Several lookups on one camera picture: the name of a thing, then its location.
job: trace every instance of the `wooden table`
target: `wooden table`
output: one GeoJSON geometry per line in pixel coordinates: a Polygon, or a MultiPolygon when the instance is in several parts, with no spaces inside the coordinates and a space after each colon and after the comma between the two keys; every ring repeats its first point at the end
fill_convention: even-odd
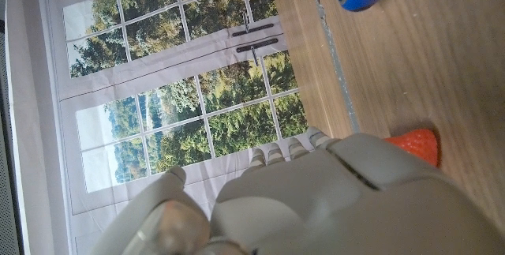
{"type": "Polygon", "coordinates": [[[505,233],[505,0],[275,3],[310,125],[333,137],[433,128],[441,169],[505,233]]]}

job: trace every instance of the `sky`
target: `sky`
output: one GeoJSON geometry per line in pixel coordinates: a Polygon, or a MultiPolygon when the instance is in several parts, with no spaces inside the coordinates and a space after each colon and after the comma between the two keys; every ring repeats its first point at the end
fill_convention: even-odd
{"type": "MultiPolygon", "coordinates": [[[[80,149],[95,148],[114,141],[109,113],[103,105],[76,113],[80,149]]],[[[118,169],[114,146],[107,145],[82,153],[84,179],[88,193],[118,184],[114,173],[118,169]]]]}

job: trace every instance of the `window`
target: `window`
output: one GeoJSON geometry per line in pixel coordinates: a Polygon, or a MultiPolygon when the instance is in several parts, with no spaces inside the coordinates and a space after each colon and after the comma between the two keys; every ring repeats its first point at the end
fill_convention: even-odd
{"type": "Polygon", "coordinates": [[[273,0],[87,0],[63,9],[72,78],[277,15],[273,0]]]}
{"type": "Polygon", "coordinates": [[[50,2],[72,216],[173,165],[188,184],[235,175],[244,150],[307,127],[274,0],[50,2]],[[273,26],[234,36],[243,13],[273,26]]]}
{"type": "Polygon", "coordinates": [[[258,66],[238,62],[76,116],[88,193],[307,129],[287,51],[260,57],[258,66]]]}

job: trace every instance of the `orange object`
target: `orange object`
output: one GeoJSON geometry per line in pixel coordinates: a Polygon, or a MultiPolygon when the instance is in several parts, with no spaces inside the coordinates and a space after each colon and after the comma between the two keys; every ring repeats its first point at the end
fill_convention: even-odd
{"type": "Polygon", "coordinates": [[[438,143],[435,134],[429,129],[416,129],[399,137],[384,140],[396,144],[435,167],[439,165],[438,143]]]}

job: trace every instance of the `wood grain surface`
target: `wood grain surface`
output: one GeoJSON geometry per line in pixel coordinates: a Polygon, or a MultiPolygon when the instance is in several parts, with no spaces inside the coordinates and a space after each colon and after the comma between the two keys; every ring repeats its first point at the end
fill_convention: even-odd
{"type": "MultiPolygon", "coordinates": [[[[322,31],[316,0],[275,1],[309,122],[349,122],[319,111],[345,104],[311,87],[339,82],[327,76],[331,62],[307,62],[309,53],[329,52],[307,38],[322,31]]],[[[388,137],[435,129],[441,169],[505,233],[505,0],[381,0],[361,13],[337,0],[320,4],[361,131],[388,137]]],[[[349,132],[332,128],[336,137],[349,132]]]]}
{"type": "Polygon", "coordinates": [[[300,98],[311,126],[334,137],[352,133],[338,77],[331,66],[331,54],[314,0],[275,0],[300,98]]]}

